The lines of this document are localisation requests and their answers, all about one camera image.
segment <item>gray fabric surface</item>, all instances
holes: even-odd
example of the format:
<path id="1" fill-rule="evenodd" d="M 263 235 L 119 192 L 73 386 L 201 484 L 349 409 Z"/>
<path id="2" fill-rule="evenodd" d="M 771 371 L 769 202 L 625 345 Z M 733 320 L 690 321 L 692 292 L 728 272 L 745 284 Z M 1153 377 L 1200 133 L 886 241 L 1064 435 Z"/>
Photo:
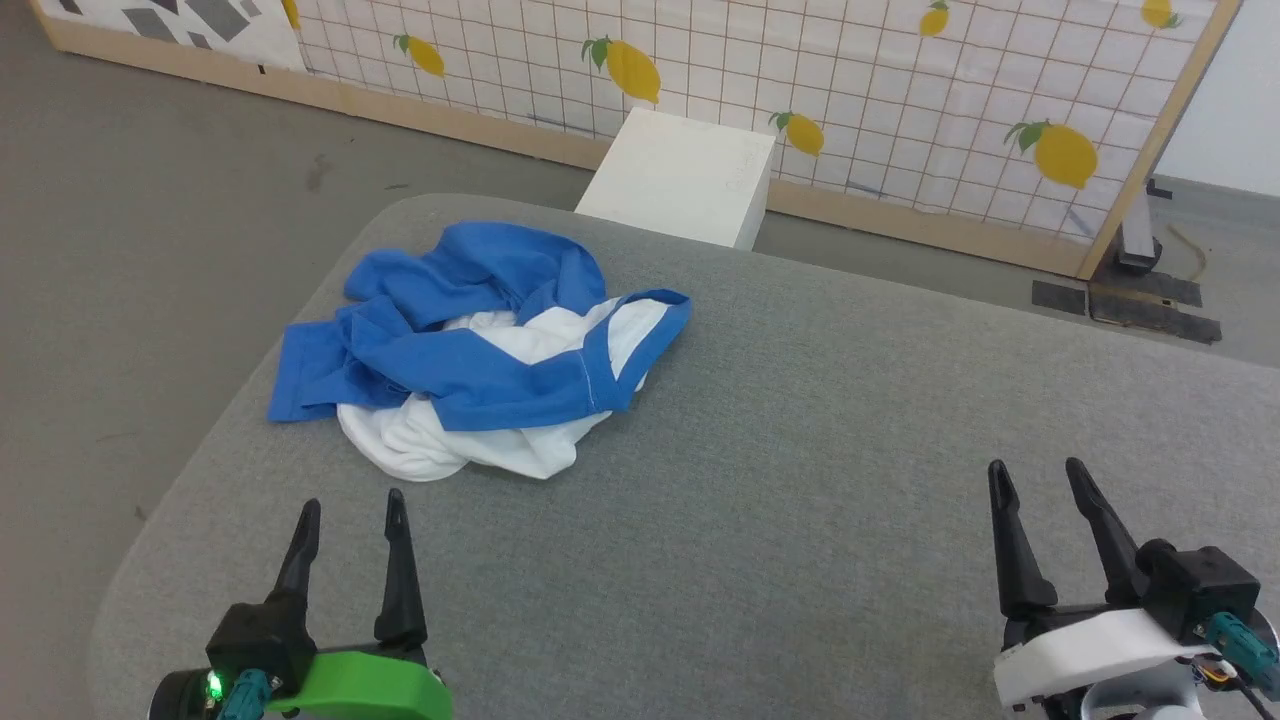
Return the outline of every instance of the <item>gray fabric surface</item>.
<path id="1" fill-rule="evenodd" d="M 422 251 L 466 219 L 573 237 L 612 293 L 671 287 L 694 318 L 632 411 L 548 482 L 472 466 L 406 486 L 333 421 L 269 425 L 269 354 L 111 584 L 90 652 L 100 717 L 140 716 L 164 673 L 204 664 L 312 496 L 308 626 L 321 644 L 369 639 L 393 484 L 460 720 L 996 717 L 993 457 L 1064 602 L 1103 588 L 1062 471 L 1079 455 L 1138 538 L 1228 548 L 1275 614 L 1275 370 L 471 196 L 389 208 L 301 319 L 342 302 L 366 251 Z"/>

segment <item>clothing pile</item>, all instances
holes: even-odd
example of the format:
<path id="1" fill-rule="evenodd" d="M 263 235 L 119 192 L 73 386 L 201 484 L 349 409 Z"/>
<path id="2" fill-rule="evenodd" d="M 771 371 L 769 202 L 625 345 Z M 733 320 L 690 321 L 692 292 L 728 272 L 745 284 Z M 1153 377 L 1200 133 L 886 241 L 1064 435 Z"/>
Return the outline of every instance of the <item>clothing pile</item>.
<path id="1" fill-rule="evenodd" d="M 284 331 L 268 419 L 337 416 L 361 454 L 404 480 L 468 461 L 548 478 L 626 410 L 692 304 L 669 290 L 605 295 L 582 246 L 503 223 L 458 223 L 420 258 L 371 252 L 355 305 Z"/>

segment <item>gray floor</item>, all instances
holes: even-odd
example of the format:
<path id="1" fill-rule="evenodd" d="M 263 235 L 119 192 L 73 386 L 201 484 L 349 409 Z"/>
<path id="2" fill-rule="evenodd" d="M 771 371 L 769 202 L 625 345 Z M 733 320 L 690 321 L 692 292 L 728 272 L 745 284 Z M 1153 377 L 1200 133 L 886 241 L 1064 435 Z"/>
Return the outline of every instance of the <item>gray floor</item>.
<path id="1" fill-rule="evenodd" d="M 15 0 L 0 67 L 0 698 L 76 717 L 120 557 L 355 233 L 428 192 L 572 208 L 590 176 L 60 55 Z M 1174 217 L 1211 255 L 1226 340 L 1203 350 L 1280 365 L 1274 240 Z M 1189 268 L 1166 245 L 1162 269 Z M 1039 273 L 794 218 L 769 215 L 756 250 L 1066 318 L 1028 306 Z"/>

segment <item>lemon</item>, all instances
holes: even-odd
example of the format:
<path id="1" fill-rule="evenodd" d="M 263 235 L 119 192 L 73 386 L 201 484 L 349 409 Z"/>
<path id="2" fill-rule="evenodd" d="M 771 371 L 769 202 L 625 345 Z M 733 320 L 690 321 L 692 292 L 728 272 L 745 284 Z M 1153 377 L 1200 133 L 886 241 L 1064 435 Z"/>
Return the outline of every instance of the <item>lemon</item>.
<path id="1" fill-rule="evenodd" d="M 1171 29 L 1183 24 L 1183 18 L 1174 12 L 1172 0 L 1147 0 L 1142 4 L 1142 19 L 1156 29 Z"/>
<path id="2" fill-rule="evenodd" d="M 951 19 L 951 12 L 947 8 L 946 0 L 938 0 L 929 6 L 933 9 L 924 13 L 924 17 L 920 18 L 920 35 L 933 37 L 947 29 L 947 20 Z"/>
<path id="3" fill-rule="evenodd" d="M 413 37 L 412 35 L 397 35 L 392 38 L 392 45 L 399 47 L 401 53 L 413 58 L 417 67 L 433 76 L 444 77 L 444 58 L 431 47 L 430 42 Z"/>
<path id="4" fill-rule="evenodd" d="M 609 40 L 607 35 L 599 40 L 584 42 L 584 59 L 588 51 L 591 53 L 595 69 L 602 69 L 608 63 L 609 77 L 613 78 L 614 85 L 622 88 L 622 92 L 631 97 L 648 100 L 654 105 L 658 104 L 662 77 L 648 55 L 621 40 Z"/>
<path id="5" fill-rule="evenodd" d="M 302 29 L 302 24 L 298 22 L 298 4 L 293 0 L 284 0 L 284 14 L 289 17 L 289 27 L 293 29 Z"/>
<path id="6" fill-rule="evenodd" d="M 823 137 L 818 123 L 799 113 L 773 113 L 769 115 L 769 122 L 778 126 L 778 129 L 787 131 L 787 140 L 796 150 L 814 158 L 822 152 Z"/>
<path id="7" fill-rule="evenodd" d="M 1089 138 L 1066 127 L 1043 123 L 1018 123 L 1005 136 L 1018 136 L 1023 152 L 1036 146 L 1036 167 L 1046 178 L 1075 190 L 1084 190 L 1093 172 L 1098 169 L 1098 151 Z"/>

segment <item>white box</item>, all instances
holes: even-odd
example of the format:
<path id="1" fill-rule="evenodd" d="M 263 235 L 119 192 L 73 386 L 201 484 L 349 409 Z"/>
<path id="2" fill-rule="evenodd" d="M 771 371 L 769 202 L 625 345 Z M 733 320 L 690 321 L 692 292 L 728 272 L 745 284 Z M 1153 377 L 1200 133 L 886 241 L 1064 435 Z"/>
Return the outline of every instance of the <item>white box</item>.
<path id="1" fill-rule="evenodd" d="M 774 137 L 635 108 L 576 211 L 750 250 Z"/>

